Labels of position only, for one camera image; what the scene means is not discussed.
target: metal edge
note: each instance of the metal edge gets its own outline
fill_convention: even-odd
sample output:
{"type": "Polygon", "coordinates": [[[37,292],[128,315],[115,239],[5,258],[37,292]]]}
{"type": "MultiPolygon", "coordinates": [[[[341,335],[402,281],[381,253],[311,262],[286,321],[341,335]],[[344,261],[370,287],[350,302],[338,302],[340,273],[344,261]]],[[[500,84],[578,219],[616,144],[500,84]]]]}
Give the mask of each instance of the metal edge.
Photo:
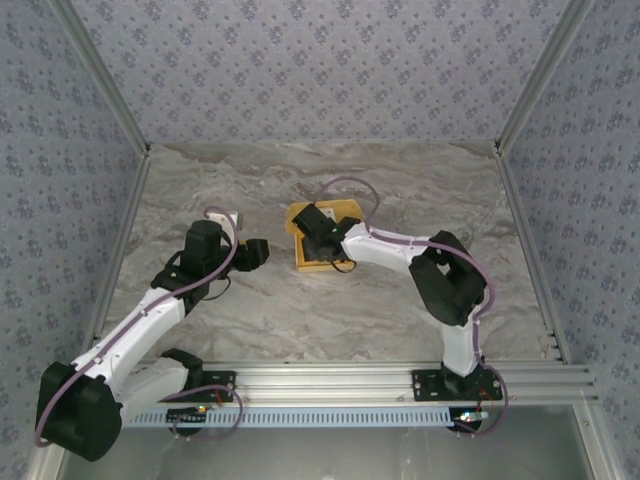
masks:
{"type": "MultiPolygon", "coordinates": [[[[575,405],[597,402],[593,376],[584,365],[545,360],[497,361],[514,405],[575,405]]],[[[411,372],[439,369],[433,362],[205,363],[207,370],[233,370],[236,390],[253,407],[397,407],[416,405],[411,372]]],[[[417,405],[457,406],[468,402],[417,405]]]]}
{"type": "Polygon", "coordinates": [[[602,406],[574,405],[573,410],[596,480],[626,479],[602,406]]]}
{"type": "MultiPolygon", "coordinates": [[[[120,272],[120,266],[124,258],[124,251],[129,240],[133,222],[136,218],[148,172],[149,157],[145,153],[140,161],[140,165],[138,165],[134,185],[127,199],[127,209],[120,223],[120,228],[118,229],[114,251],[109,259],[107,272],[98,291],[98,297],[96,298],[96,304],[93,307],[93,312],[87,325],[81,351],[89,349],[94,341],[96,332],[102,328],[107,312],[109,311],[120,272]]],[[[27,480],[55,480],[67,458],[68,454],[66,450],[57,445],[52,445],[48,448],[34,448],[29,460],[29,470],[25,478],[27,480]]]]}
{"type": "Polygon", "coordinates": [[[102,57],[100,57],[91,40],[91,36],[80,20],[78,12],[69,0],[49,0],[49,5],[67,32],[69,40],[78,51],[85,67],[89,70],[91,77],[93,77],[102,92],[107,105],[111,108],[129,142],[137,152],[145,152],[147,150],[147,142],[144,139],[142,130],[140,130],[111,73],[109,73],[102,57]]]}
{"type": "Polygon", "coordinates": [[[147,174],[149,173],[149,166],[149,156],[145,153],[140,161],[140,165],[138,165],[133,188],[131,189],[131,192],[129,192],[129,198],[127,199],[127,207],[122,220],[120,221],[120,228],[118,229],[118,236],[116,237],[113,253],[109,259],[107,271],[102,279],[96,303],[93,307],[93,312],[91,313],[91,318],[87,325],[84,341],[82,342],[81,351],[83,352],[91,347],[96,335],[100,334],[105,319],[107,318],[111,300],[113,299],[113,292],[115,291],[116,282],[118,281],[120,267],[122,266],[122,261],[124,259],[125,249],[127,247],[127,242],[129,241],[129,235],[131,234],[131,229],[133,228],[133,223],[136,219],[138,205],[140,204],[142,192],[144,191],[145,182],[147,180],[147,174]]]}
{"type": "Polygon", "coordinates": [[[498,136],[501,153],[513,146],[594,1],[570,0],[565,7],[498,136]]]}
{"type": "Polygon", "coordinates": [[[527,262],[527,267],[529,268],[529,274],[531,275],[533,289],[536,293],[536,297],[538,298],[542,318],[547,327],[552,328],[555,332],[562,361],[565,363],[571,363],[569,344],[564,335],[564,329],[560,323],[555,303],[551,297],[551,289],[549,288],[549,283],[544,275],[542,262],[538,255],[538,249],[536,247],[535,240],[533,239],[533,233],[529,226],[529,221],[524,213],[524,205],[522,204],[522,200],[518,194],[511,166],[509,165],[508,159],[500,153],[497,155],[497,162],[505,193],[507,195],[507,200],[511,207],[511,213],[513,214],[513,218],[516,222],[516,229],[518,230],[522,251],[524,252],[524,258],[527,262]]]}

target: white cable tray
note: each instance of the white cable tray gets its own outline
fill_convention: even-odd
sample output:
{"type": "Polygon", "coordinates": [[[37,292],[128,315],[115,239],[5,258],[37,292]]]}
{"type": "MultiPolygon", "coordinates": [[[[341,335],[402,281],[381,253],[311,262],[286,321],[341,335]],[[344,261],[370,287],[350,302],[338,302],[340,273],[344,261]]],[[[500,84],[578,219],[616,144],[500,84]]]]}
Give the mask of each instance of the white cable tray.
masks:
{"type": "MultiPolygon", "coordinates": [[[[166,408],[155,408],[134,417],[125,428],[171,427],[166,408]]],[[[231,427],[237,407],[209,410],[204,422],[179,423],[184,428],[231,427]]],[[[341,427],[446,427],[453,422],[447,407],[389,408],[247,408],[241,428],[341,428],[341,427]]]]}

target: wire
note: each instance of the wire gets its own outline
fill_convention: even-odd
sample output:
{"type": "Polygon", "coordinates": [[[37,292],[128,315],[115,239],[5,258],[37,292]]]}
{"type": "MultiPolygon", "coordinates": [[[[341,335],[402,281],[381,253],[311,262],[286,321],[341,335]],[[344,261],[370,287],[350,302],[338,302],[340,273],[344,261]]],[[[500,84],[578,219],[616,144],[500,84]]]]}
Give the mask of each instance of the wire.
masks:
{"type": "Polygon", "coordinates": [[[343,182],[343,181],[346,181],[346,180],[349,180],[351,182],[360,183],[361,185],[364,185],[365,187],[367,187],[369,189],[369,191],[373,194],[373,197],[375,198],[375,204],[374,204],[373,208],[371,209],[371,211],[367,214],[367,216],[364,219],[364,224],[367,225],[367,230],[368,230],[369,222],[371,221],[371,219],[375,215],[376,211],[378,210],[378,207],[380,206],[380,195],[378,195],[378,192],[376,191],[376,189],[373,188],[373,185],[371,185],[369,182],[367,182],[365,180],[362,180],[361,178],[351,177],[351,176],[348,176],[348,175],[342,175],[340,177],[336,177],[333,180],[329,180],[322,187],[320,187],[320,190],[318,190],[318,192],[316,193],[315,202],[320,201],[320,199],[322,198],[322,195],[327,191],[327,189],[331,185],[333,185],[334,183],[343,182]]]}
{"type": "Polygon", "coordinates": [[[102,357],[105,354],[107,354],[111,350],[111,348],[124,335],[126,335],[127,332],[129,330],[131,330],[131,328],[133,328],[133,326],[136,323],[138,323],[138,321],[140,321],[141,318],[145,317],[146,312],[148,310],[153,309],[154,307],[156,307],[157,305],[161,304],[162,302],[164,302],[165,300],[167,300],[169,298],[178,297],[179,295],[182,295],[185,292],[188,292],[190,290],[193,290],[194,288],[198,288],[201,285],[204,285],[205,283],[208,283],[208,282],[211,282],[211,281],[215,280],[218,277],[218,275],[220,275],[222,272],[224,272],[224,269],[227,268],[227,266],[231,263],[231,260],[233,259],[234,255],[236,254],[236,251],[238,250],[238,229],[236,228],[236,224],[234,223],[233,218],[231,218],[231,215],[229,215],[222,208],[218,208],[218,207],[215,207],[213,205],[210,205],[210,206],[206,207],[204,209],[204,212],[203,212],[205,218],[208,218],[207,215],[211,211],[214,211],[216,213],[221,213],[222,215],[224,215],[226,217],[226,219],[229,221],[229,224],[231,225],[231,230],[233,232],[233,243],[231,245],[231,249],[229,250],[229,255],[227,256],[227,258],[225,258],[222,261],[222,263],[218,266],[218,268],[216,268],[213,272],[211,272],[206,277],[203,277],[200,280],[198,280],[196,282],[193,282],[190,285],[186,285],[186,286],[181,287],[181,288],[179,288],[177,290],[174,290],[173,292],[167,292],[165,295],[162,295],[161,297],[159,297],[156,300],[152,301],[149,305],[146,305],[124,327],[122,327],[113,336],[113,338],[109,342],[107,342],[105,344],[104,347],[102,347],[102,349],[96,354],[95,357],[93,357],[85,365],[80,367],[80,369],[77,370],[69,378],[69,380],[67,380],[62,385],[62,387],[60,387],[58,389],[58,391],[53,394],[53,396],[51,397],[51,400],[49,400],[49,403],[47,403],[47,406],[42,411],[42,415],[40,415],[40,419],[38,420],[38,423],[36,424],[36,430],[35,430],[34,443],[35,443],[35,445],[37,447],[48,447],[49,445],[51,445],[51,442],[48,442],[48,441],[44,441],[43,442],[42,441],[42,431],[44,430],[44,426],[47,423],[47,420],[49,419],[49,416],[51,415],[51,412],[53,411],[55,406],[58,404],[58,402],[60,401],[62,396],[78,381],[79,378],[81,378],[87,371],[89,371],[91,369],[91,367],[93,367],[94,365],[97,365],[97,363],[101,362],[102,359],[103,359],[102,357]]]}
{"type": "Polygon", "coordinates": [[[225,293],[227,293],[227,290],[229,290],[229,287],[231,286],[231,277],[227,277],[225,278],[225,280],[227,281],[227,286],[224,287],[224,290],[222,290],[219,294],[214,295],[213,297],[207,297],[207,298],[203,298],[202,301],[203,302],[210,302],[211,300],[217,300],[219,299],[222,295],[224,295],[225,293]]]}
{"type": "Polygon", "coordinates": [[[449,245],[444,245],[444,244],[440,244],[440,243],[436,243],[436,242],[431,242],[429,240],[413,240],[413,241],[409,241],[409,240],[404,240],[404,239],[398,239],[398,238],[393,238],[393,237],[387,237],[386,235],[383,235],[381,233],[376,232],[373,228],[371,228],[371,219],[373,218],[373,215],[376,213],[376,211],[378,210],[378,207],[380,206],[380,195],[378,195],[378,192],[376,191],[376,189],[369,183],[366,182],[360,178],[357,177],[351,177],[351,176],[340,176],[340,177],[336,177],[333,180],[330,180],[329,182],[325,183],[322,187],[320,187],[320,190],[318,190],[318,193],[316,194],[316,201],[322,196],[322,194],[334,183],[337,182],[341,182],[341,181],[353,181],[353,182],[357,182],[360,183],[364,186],[366,186],[372,193],[374,199],[375,199],[375,203],[373,208],[371,209],[371,211],[369,212],[369,214],[365,217],[364,219],[364,224],[365,224],[365,228],[367,229],[367,231],[369,232],[369,235],[371,235],[373,238],[377,238],[378,240],[382,240],[383,242],[387,242],[393,245],[408,245],[408,246],[414,246],[414,247],[427,247],[427,248],[435,248],[438,250],[442,250],[445,252],[449,252],[453,255],[457,255],[458,257],[462,258],[463,260],[465,260],[467,263],[469,263],[484,279],[485,283],[487,284],[487,286],[489,287],[489,299],[487,300],[487,302],[480,308],[480,310],[478,310],[475,314],[473,314],[473,316],[471,317],[471,321],[473,322],[472,328],[473,328],[473,353],[475,355],[476,358],[476,363],[478,363],[478,365],[480,365],[482,368],[485,368],[487,370],[489,370],[491,373],[493,373],[496,378],[498,379],[498,381],[500,382],[500,385],[502,386],[502,392],[503,392],[503,396],[504,396],[504,406],[502,408],[502,410],[500,411],[500,416],[498,417],[498,419],[493,423],[493,425],[491,425],[489,428],[487,428],[486,430],[483,430],[481,432],[474,432],[475,435],[477,436],[483,436],[486,435],[488,433],[493,432],[496,428],[498,428],[502,422],[504,421],[504,418],[507,414],[507,410],[509,408],[509,392],[507,389],[507,384],[504,381],[504,378],[502,377],[502,375],[500,374],[500,372],[498,372],[498,370],[496,370],[494,367],[492,367],[491,365],[487,365],[486,363],[484,363],[484,359],[482,358],[482,355],[480,353],[480,329],[479,329],[479,324],[480,324],[480,316],[483,315],[486,311],[488,311],[493,304],[495,303],[495,299],[496,299],[496,288],[495,285],[493,283],[493,281],[491,280],[491,277],[489,276],[489,273],[484,269],[484,267],[482,265],[480,265],[476,260],[474,260],[471,256],[467,255],[464,252],[461,252],[460,250],[450,247],[449,245]]]}
{"type": "Polygon", "coordinates": [[[358,266],[357,262],[354,262],[354,261],[352,260],[353,267],[351,267],[349,270],[342,270],[341,268],[339,268],[339,267],[336,265],[336,262],[335,262],[334,260],[329,260],[329,262],[331,263],[331,266],[336,270],[336,272],[340,272],[340,273],[351,273],[351,272],[353,272],[353,271],[356,269],[356,267],[358,266]]]}
{"type": "Polygon", "coordinates": [[[244,404],[242,403],[242,398],[240,397],[240,395],[238,394],[238,392],[236,392],[234,389],[226,387],[224,385],[204,385],[202,387],[196,387],[196,388],[192,388],[190,390],[185,390],[184,392],[178,392],[178,393],[174,393],[173,395],[169,395],[168,397],[164,397],[162,400],[160,400],[161,402],[166,402],[168,400],[175,400],[177,398],[182,398],[182,397],[186,397],[189,396],[193,393],[200,393],[200,392],[206,392],[207,390],[214,390],[216,392],[216,394],[219,391],[223,391],[223,392],[227,392],[230,393],[233,398],[235,398],[236,402],[238,402],[238,416],[236,417],[236,421],[233,422],[233,425],[231,425],[231,427],[229,427],[228,430],[218,434],[218,435],[211,435],[208,437],[186,437],[184,435],[180,435],[178,433],[178,423],[180,423],[180,420],[182,420],[185,416],[187,416],[188,414],[184,413],[182,415],[178,415],[178,418],[176,418],[173,422],[173,426],[171,427],[171,431],[173,432],[173,434],[176,437],[176,440],[178,439],[182,439],[182,440],[186,440],[187,442],[211,442],[211,441],[215,441],[215,440],[223,440],[225,438],[227,438],[228,436],[232,435],[240,426],[240,422],[242,421],[242,416],[244,414],[244,404]]]}

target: connector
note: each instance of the connector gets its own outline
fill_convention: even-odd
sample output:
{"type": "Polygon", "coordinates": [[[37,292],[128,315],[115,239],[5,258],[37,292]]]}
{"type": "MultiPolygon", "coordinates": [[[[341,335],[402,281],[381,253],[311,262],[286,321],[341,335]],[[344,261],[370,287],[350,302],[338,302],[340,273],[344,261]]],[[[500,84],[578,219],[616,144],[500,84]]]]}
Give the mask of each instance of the connector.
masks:
{"type": "Polygon", "coordinates": [[[459,417],[454,418],[454,420],[458,420],[464,423],[471,423],[479,422],[487,418],[489,418],[489,414],[487,412],[464,412],[459,417]]]}

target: white plastic arm segment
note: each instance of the white plastic arm segment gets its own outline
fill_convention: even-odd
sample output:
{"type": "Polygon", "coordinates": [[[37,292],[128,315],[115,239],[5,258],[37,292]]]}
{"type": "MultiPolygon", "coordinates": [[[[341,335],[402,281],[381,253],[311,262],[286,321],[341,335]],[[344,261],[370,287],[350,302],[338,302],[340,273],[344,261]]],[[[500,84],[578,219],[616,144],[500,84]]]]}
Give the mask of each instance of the white plastic arm segment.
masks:
{"type": "MultiPolygon", "coordinates": [[[[408,235],[386,232],[378,228],[376,228],[375,231],[385,237],[407,240],[409,242],[429,240],[429,237],[410,237],[408,235]]],[[[411,259],[426,250],[426,247],[394,245],[373,238],[369,235],[369,232],[367,232],[364,222],[354,225],[349,229],[342,241],[342,248],[351,260],[375,263],[376,265],[390,268],[404,275],[410,275],[409,265],[411,265],[411,259]]]]}
{"type": "MultiPolygon", "coordinates": [[[[397,238],[408,242],[429,240],[429,237],[410,237],[393,232],[376,229],[385,237],[397,238]]],[[[427,247],[413,245],[395,245],[378,240],[369,235],[364,223],[354,225],[346,233],[342,241],[342,248],[350,260],[369,262],[390,268],[404,275],[411,275],[409,265],[411,259],[421,255],[427,247]]],[[[441,324],[442,340],[444,343],[444,357],[442,362],[452,372],[462,377],[469,375],[476,367],[476,357],[473,352],[473,323],[471,318],[464,327],[452,327],[441,324]]]]}
{"type": "Polygon", "coordinates": [[[128,422],[164,397],[181,391],[188,373],[180,362],[159,358],[149,368],[129,375],[115,396],[122,403],[122,421],[128,422]]]}
{"type": "MultiPolygon", "coordinates": [[[[162,288],[147,290],[140,304],[127,318],[120,322],[100,343],[73,361],[76,365],[76,370],[91,361],[102,347],[122,330],[141,309],[144,309],[146,305],[167,293],[169,293],[168,290],[162,288]]],[[[96,378],[98,375],[102,375],[105,378],[105,384],[109,385],[113,392],[118,392],[133,367],[136,366],[151,346],[167,330],[185,317],[184,303],[181,299],[169,297],[161,304],[156,305],[151,311],[145,313],[146,316],[141,318],[126,335],[120,338],[97,365],[87,370],[87,376],[96,378]]]]}
{"type": "Polygon", "coordinates": [[[442,363],[453,373],[466,377],[476,368],[478,362],[473,351],[473,321],[471,318],[464,327],[452,327],[442,324],[444,356],[442,363]]]}

